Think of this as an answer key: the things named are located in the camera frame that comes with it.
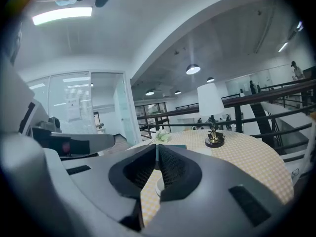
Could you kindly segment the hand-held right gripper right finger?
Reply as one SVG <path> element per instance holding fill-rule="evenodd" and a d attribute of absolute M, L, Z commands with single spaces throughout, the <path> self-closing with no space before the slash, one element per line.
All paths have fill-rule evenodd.
<path fill-rule="evenodd" d="M 178 177 L 161 193 L 145 237 L 263 237 L 288 210 L 264 184 L 228 161 L 159 145 L 162 173 Z"/>

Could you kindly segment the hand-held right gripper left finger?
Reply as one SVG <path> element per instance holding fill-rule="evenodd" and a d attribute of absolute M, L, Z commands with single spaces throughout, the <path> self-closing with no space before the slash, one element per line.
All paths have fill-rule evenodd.
<path fill-rule="evenodd" d="M 156 147 L 141 146 L 125 152 L 62 161 L 57 152 L 45 149 L 47 170 L 53 190 L 64 206 L 74 237 L 152 237 L 144 228 L 141 189 L 123 173 L 124 167 L 111 171 L 117 163 L 141 170 L 146 158 L 155 163 Z"/>

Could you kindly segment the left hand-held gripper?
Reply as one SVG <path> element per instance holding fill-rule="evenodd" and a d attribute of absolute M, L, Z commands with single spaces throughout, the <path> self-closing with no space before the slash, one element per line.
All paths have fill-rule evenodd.
<path fill-rule="evenodd" d="M 56 118 L 50 118 L 35 94 L 15 72 L 7 58 L 0 60 L 0 136 L 20 134 L 36 140 L 60 157 L 83 157 L 115 145 L 111 134 L 57 135 Z"/>

